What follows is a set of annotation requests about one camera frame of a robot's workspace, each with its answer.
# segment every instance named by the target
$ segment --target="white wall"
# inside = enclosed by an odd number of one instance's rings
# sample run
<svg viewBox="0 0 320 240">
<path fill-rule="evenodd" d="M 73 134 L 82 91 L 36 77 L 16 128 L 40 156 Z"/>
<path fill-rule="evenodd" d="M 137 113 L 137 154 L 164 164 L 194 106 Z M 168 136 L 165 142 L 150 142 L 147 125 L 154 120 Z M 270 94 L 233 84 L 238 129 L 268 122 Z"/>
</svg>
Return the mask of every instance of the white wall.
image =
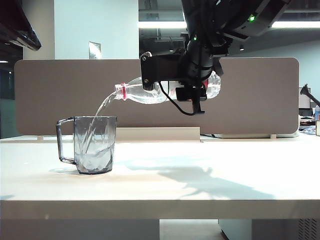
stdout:
<svg viewBox="0 0 320 240">
<path fill-rule="evenodd" d="M 88 42 L 103 59 L 139 58 L 138 0 L 54 0 L 55 59 L 88 59 Z"/>
<path fill-rule="evenodd" d="M 245 52 L 231 57 L 294 57 L 299 61 L 299 86 L 308 84 L 311 93 L 320 99 L 320 40 L 253 52 Z"/>
<path fill-rule="evenodd" d="M 54 0 L 23 0 L 23 11 L 42 47 L 38 51 L 23 48 L 23 59 L 55 59 Z"/>
</svg>

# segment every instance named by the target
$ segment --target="white table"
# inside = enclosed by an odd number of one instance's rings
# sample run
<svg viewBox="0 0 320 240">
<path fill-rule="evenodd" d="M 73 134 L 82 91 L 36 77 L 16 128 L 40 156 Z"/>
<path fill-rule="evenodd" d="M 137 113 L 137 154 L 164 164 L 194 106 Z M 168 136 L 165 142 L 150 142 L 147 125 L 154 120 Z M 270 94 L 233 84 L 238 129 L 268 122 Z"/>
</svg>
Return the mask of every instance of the white table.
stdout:
<svg viewBox="0 0 320 240">
<path fill-rule="evenodd" d="M 79 175 L 56 142 L 16 138 L 0 146 L 1 219 L 316 219 L 320 161 L 304 156 L 319 144 L 304 134 L 119 143 L 111 172 Z"/>
</svg>

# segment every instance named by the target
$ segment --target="ceiling light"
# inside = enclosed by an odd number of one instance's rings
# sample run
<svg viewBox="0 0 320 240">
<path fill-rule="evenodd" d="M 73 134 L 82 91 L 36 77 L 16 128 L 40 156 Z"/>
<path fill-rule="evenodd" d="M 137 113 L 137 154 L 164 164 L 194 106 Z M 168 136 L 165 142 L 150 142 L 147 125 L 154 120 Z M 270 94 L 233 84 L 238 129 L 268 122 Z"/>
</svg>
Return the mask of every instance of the ceiling light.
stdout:
<svg viewBox="0 0 320 240">
<path fill-rule="evenodd" d="M 186 29 L 185 21 L 139 21 L 140 29 Z"/>
<path fill-rule="evenodd" d="M 272 27 L 282 29 L 315 29 L 320 28 L 320 21 L 276 21 Z"/>
</svg>

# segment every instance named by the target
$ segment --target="cup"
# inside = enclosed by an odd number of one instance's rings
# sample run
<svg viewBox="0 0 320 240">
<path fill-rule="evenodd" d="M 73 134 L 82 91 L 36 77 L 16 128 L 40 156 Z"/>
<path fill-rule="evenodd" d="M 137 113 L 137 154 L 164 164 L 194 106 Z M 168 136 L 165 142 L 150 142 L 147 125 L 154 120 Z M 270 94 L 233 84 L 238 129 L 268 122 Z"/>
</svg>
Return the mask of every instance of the cup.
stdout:
<svg viewBox="0 0 320 240">
<path fill-rule="evenodd" d="M 65 157 L 61 125 L 73 122 L 74 157 Z M 56 123 L 59 159 L 76 165 L 80 174 L 102 174 L 112 170 L 116 138 L 116 116 L 73 116 Z"/>
</svg>

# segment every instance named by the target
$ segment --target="floor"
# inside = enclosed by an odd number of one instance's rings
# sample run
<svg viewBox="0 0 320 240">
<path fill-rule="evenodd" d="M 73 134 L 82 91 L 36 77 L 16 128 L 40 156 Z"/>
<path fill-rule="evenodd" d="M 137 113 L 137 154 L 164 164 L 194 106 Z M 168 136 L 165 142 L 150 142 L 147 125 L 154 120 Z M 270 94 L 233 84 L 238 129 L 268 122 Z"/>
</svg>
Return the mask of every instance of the floor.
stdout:
<svg viewBox="0 0 320 240">
<path fill-rule="evenodd" d="M 218 220 L 161 219 L 160 240 L 224 240 Z"/>
</svg>

